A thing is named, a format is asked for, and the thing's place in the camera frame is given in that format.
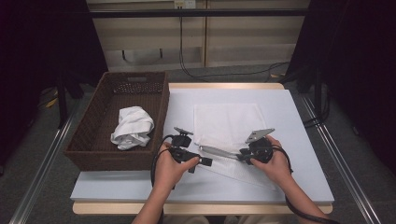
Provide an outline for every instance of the basket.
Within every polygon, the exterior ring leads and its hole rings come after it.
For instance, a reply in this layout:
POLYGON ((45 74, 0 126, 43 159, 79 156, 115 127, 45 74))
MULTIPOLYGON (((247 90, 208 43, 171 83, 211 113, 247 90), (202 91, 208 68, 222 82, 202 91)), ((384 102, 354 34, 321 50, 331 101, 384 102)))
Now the basket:
POLYGON ((165 72, 104 73, 64 155, 81 171, 150 170, 163 139, 168 102, 165 72), (135 105, 148 112, 154 129, 145 147, 121 151, 110 135, 119 124, 120 109, 135 105))

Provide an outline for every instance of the crumpled white cloth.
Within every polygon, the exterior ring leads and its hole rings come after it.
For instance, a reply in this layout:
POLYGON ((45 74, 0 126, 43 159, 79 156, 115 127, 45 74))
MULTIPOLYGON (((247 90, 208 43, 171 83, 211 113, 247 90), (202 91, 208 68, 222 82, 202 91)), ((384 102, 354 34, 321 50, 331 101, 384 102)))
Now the crumpled white cloth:
POLYGON ((120 110, 119 125, 110 140, 118 145, 118 149, 127 150, 131 147, 145 147, 149 141, 148 133, 154 128, 154 121, 140 106, 132 106, 120 110))
MULTIPOLYGON (((245 141, 252 131, 266 128, 264 117, 257 104, 196 105, 194 107, 194 143, 216 147, 233 154, 248 147, 245 141)), ((276 189, 261 170, 245 162, 224 158, 199 150, 213 159, 212 166, 202 168, 253 185, 276 189)))

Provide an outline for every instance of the person's left hand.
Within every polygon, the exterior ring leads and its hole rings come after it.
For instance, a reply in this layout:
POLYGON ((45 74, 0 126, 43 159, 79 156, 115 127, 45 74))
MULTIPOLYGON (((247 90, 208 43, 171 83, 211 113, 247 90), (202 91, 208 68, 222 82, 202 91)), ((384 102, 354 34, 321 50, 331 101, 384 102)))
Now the person's left hand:
MULTIPOLYGON (((170 143, 164 142, 158 153, 168 149, 170 146, 170 143)), ((189 161, 177 163, 169 151, 163 152, 157 160, 154 188, 160 187, 170 191, 183 176, 184 172, 197 165, 198 162, 199 157, 194 157, 189 161)))

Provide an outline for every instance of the black horizontal bar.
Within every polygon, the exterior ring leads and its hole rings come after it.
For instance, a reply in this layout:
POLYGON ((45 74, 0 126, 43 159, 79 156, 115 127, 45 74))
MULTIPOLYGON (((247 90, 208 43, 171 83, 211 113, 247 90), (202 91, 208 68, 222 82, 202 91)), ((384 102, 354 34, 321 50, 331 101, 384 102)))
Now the black horizontal bar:
POLYGON ((307 8, 287 9, 155 9, 155 10, 91 10, 93 18, 154 18, 154 17, 263 17, 263 16, 306 16, 324 10, 307 8))

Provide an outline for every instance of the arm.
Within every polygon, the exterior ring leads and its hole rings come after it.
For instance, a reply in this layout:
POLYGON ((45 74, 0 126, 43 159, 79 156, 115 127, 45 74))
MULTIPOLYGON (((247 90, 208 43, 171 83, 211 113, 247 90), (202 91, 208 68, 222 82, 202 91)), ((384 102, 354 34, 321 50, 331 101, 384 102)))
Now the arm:
MULTIPOLYGON (((275 140, 275 138, 267 135, 267 139, 272 145, 281 147, 279 141, 275 140)), ((251 162, 264 171, 274 183, 279 185, 295 208, 311 216, 328 218, 295 182, 291 176, 288 162, 281 152, 274 151, 273 158, 268 163, 262 163, 254 159, 251 159, 251 162)), ((301 217, 298 218, 302 224, 316 223, 301 217)))
MULTIPOLYGON (((164 143, 160 152, 170 147, 169 143, 164 143)), ((198 164, 199 158, 193 158, 183 163, 177 163, 170 152, 165 151, 157 161, 155 170, 154 186, 151 190, 145 205, 140 210, 132 223, 151 224, 157 223, 163 210, 163 205, 171 193, 174 185, 180 180, 184 172, 198 164)))

